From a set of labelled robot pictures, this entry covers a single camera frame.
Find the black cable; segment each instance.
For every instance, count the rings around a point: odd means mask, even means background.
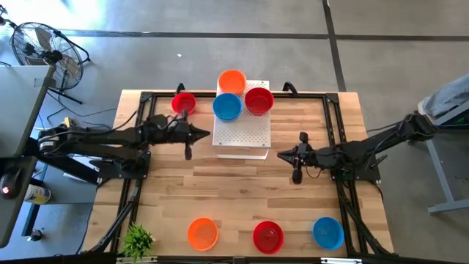
[[[381,128],[373,128],[373,129],[367,130],[366,132],[380,131],[380,130],[382,130],[382,129],[389,128],[389,127],[391,127],[391,126],[393,126],[393,125],[397,125],[397,123],[399,123],[399,122],[395,122],[395,123],[390,124],[390,125],[385,125],[385,126],[383,126],[383,127],[381,127]]]
[[[61,106],[63,106],[65,109],[67,109],[68,111],[71,111],[74,115],[78,116],[78,117],[89,117],[89,116],[92,116],[92,115],[95,115],[95,114],[101,114],[101,113],[104,113],[104,112],[107,112],[107,111],[116,111],[117,109],[116,108],[113,108],[113,109],[106,109],[106,110],[102,110],[102,111],[97,111],[95,113],[91,113],[91,114],[77,114],[76,112],[74,112],[72,109],[69,109],[68,107],[66,107],[66,105],[64,105],[60,100],[58,100],[57,98],[55,98],[54,96],[52,96],[49,92],[47,92],[47,94],[49,96],[52,97],[52,99],[54,99],[55,101],[57,101],[57,103],[59,103]]]
[[[342,151],[342,150],[336,150],[335,152],[332,152],[332,153],[329,153],[329,154],[319,154],[319,153],[314,153],[314,152],[307,152],[306,154],[314,154],[314,155],[320,155],[322,157],[328,157],[328,156],[335,155],[337,153],[342,153],[342,154],[346,155],[350,159],[350,161],[353,164],[355,164],[355,161],[353,160],[352,156],[349,153],[346,153],[345,151]]]
[[[111,130],[108,130],[108,131],[103,131],[103,132],[84,132],[84,131],[64,131],[64,132],[60,132],[60,133],[57,133],[57,134],[54,134],[54,135],[51,135],[51,136],[45,136],[43,138],[41,138],[39,140],[39,143],[43,143],[45,141],[47,141],[48,139],[52,139],[53,137],[56,137],[56,136],[61,136],[61,135],[65,135],[65,134],[81,134],[81,135],[88,135],[88,136],[93,136],[93,135],[105,135],[107,133],[111,133],[111,132],[114,132],[116,130],[118,130],[119,128],[123,127],[124,125],[127,125],[127,123],[129,123],[132,118],[135,116],[135,114],[137,114],[137,111],[134,111],[133,114],[129,117],[129,119],[127,119],[127,121],[125,121],[122,125],[116,127],[116,128],[113,128]]]
[[[369,168],[369,163],[370,161],[372,160],[372,157],[374,156],[374,154],[376,153],[377,149],[381,146],[381,144],[383,144],[384,142],[386,142],[388,139],[390,139],[392,136],[396,135],[402,128],[402,126],[404,125],[404,122],[406,121],[406,118],[404,118],[402,121],[400,122],[396,122],[395,124],[393,125],[397,125],[398,123],[399,124],[399,127],[397,128],[396,131],[394,131],[394,133],[390,133],[387,137],[385,137],[372,151],[372,154],[369,156],[368,158],[368,161],[366,162],[366,166],[365,166],[365,170],[367,170]]]
[[[84,123],[86,123],[88,125],[96,125],[95,128],[103,127],[103,128],[107,128],[107,129],[112,129],[112,127],[110,125],[107,125],[107,124],[93,123],[93,122],[87,122],[87,121],[84,121]]]
[[[55,153],[57,150],[59,150],[63,145],[67,144],[67,141],[65,142],[62,142],[58,147],[54,148],[53,150],[51,151],[47,151],[47,152],[44,152],[43,155],[44,156],[50,156],[52,153]]]
[[[49,122],[49,124],[52,124],[52,122],[49,120],[49,118],[51,118],[52,116],[54,116],[54,115],[56,115],[56,114],[58,114],[58,113],[60,113],[61,111],[64,111],[64,110],[65,110],[65,107],[62,107],[62,109],[60,109],[60,110],[58,110],[58,111],[55,111],[55,112],[52,113],[52,114],[49,114],[49,115],[46,117],[46,119],[47,119],[47,121]]]
[[[316,175],[316,177],[313,177],[309,174],[308,172],[308,167],[306,166],[306,174],[311,178],[311,179],[317,179],[321,175],[322,169],[320,169],[320,172]]]
[[[169,127],[169,125],[172,124],[174,121],[179,124],[179,122],[176,121],[176,119],[177,119],[177,115],[173,117],[173,119],[171,120],[171,122],[167,123],[163,128],[161,128],[161,130],[167,129],[167,128]]]
[[[41,117],[41,114],[37,114],[37,117],[39,117],[39,121],[41,122],[41,126],[43,127],[43,129],[45,129],[43,118]]]
[[[91,210],[89,210],[88,220],[86,220],[86,227],[85,227],[85,233],[83,234],[83,239],[81,240],[80,246],[76,250],[75,254],[80,253],[81,247],[83,246],[83,243],[85,241],[85,236],[86,236],[86,232],[88,232],[88,224],[89,224],[89,220],[91,219],[91,212],[92,211],[93,211],[93,205],[91,206]]]
[[[369,181],[372,185],[376,186],[376,188],[378,189],[378,191],[380,192],[381,194],[381,200],[384,201],[383,199],[383,192],[381,191],[381,188],[376,184],[376,182],[374,182],[373,180],[370,180]]]
[[[367,170],[369,168],[369,163],[370,161],[372,161],[372,157],[374,156],[374,154],[376,153],[376,150],[384,143],[386,142],[388,139],[390,139],[392,136],[394,136],[396,134],[396,132],[394,133],[390,133],[387,137],[385,137],[378,145],[376,145],[376,147],[373,149],[372,151],[372,154],[369,156],[368,158],[368,161],[366,162],[366,166],[365,166],[365,170]]]

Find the green plant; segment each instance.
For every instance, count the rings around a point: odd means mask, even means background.
[[[141,260],[143,256],[147,256],[153,245],[152,233],[146,231],[139,224],[129,226],[123,241],[124,246],[120,249],[120,253],[126,257],[132,257],[134,263],[137,259]]]

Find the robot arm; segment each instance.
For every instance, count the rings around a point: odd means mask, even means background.
[[[373,169],[384,158],[371,163],[375,154],[405,141],[425,141],[431,139],[436,130],[427,117],[415,113],[402,121],[362,141],[336,144],[314,150],[308,143],[308,134],[300,133],[300,144],[277,156],[293,166],[293,182],[300,184],[303,178],[302,166],[315,166],[320,169],[341,170],[343,173]]]
[[[40,152],[60,156],[71,153],[109,158],[118,161],[133,160],[154,144],[185,144],[185,158],[192,157],[191,145],[210,135],[187,121],[187,114],[170,122],[162,114],[145,120],[141,125],[122,131],[99,131],[60,125],[39,134]]]

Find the plastic bowl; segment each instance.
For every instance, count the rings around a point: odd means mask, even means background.
[[[344,229],[337,220],[322,217],[314,223],[313,237],[323,249],[336,250],[344,243]]]
[[[223,92],[241,95],[246,88],[246,76],[240,70],[225,70],[218,77],[218,85]]]
[[[192,114],[196,110],[196,97],[189,92],[181,92],[174,96],[171,106],[179,114],[184,110],[187,110],[188,114]]]
[[[272,221],[257,225],[253,234],[254,245],[264,254],[275,254],[284,245],[284,232]]]
[[[267,113],[273,106],[273,95],[268,89],[257,87],[246,93],[245,104],[248,110],[255,115]]]
[[[217,225],[207,218],[194,220],[188,229],[188,240],[191,246],[199,251],[213,248],[218,240]]]
[[[243,102],[235,94],[224,93],[215,98],[212,107],[218,118],[229,122],[240,116],[243,110]]]

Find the wooden tabletop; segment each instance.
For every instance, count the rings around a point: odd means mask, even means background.
[[[122,124],[138,108],[141,92],[122,91],[114,126]],[[339,100],[347,140],[365,139],[357,93],[340,92]],[[213,130],[212,101],[198,98],[196,112],[189,117],[197,128]],[[155,113],[173,115],[171,99],[158,99]],[[309,134],[313,148],[328,146],[322,101],[276,99],[270,118],[272,149],[265,161],[215,158],[211,136],[195,143],[191,161],[185,161],[182,144],[151,147],[152,160],[141,190],[136,222],[153,233],[157,241],[153,255],[267,256],[256,249],[252,234],[258,223],[271,220],[285,234],[284,246],[273,256],[345,256],[344,245],[336,251],[325,251],[311,236],[317,219],[330,216],[341,220],[337,191],[329,172],[321,172],[317,179],[312,179],[303,169],[303,183],[294,185],[292,167],[276,157],[278,151],[298,144],[300,131]],[[318,172],[309,168],[313,176]],[[97,190],[84,249],[93,247],[114,221],[122,182],[110,180]],[[392,252],[380,193],[367,182],[357,182],[357,192],[363,221]],[[217,244],[206,252],[192,249],[187,242],[188,226],[199,217],[211,218],[219,229]],[[127,227],[126,221],[122,235]],[[350,227],[358,249],[355,225]]]

